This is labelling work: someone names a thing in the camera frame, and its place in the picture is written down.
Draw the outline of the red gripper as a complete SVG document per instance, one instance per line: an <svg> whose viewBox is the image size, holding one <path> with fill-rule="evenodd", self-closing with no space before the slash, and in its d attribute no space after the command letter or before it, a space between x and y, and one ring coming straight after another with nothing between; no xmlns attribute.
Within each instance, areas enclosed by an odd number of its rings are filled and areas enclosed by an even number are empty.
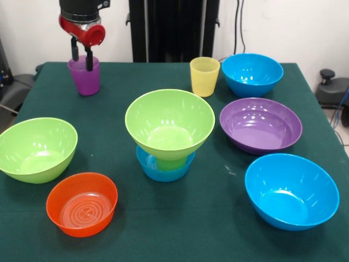
<svg viewBox="0 0 349 262"><path fill-rule="evenodd" d="M80 24L68 21L60 15L59 24L64 31L73 36L71 38L71 55L73 61L79 60L77 41L85 46L86 70L91 72L93 70L93 53L90 47L100 45L106 35L105 28L101 25L100 19L92 23Z"/></svg>

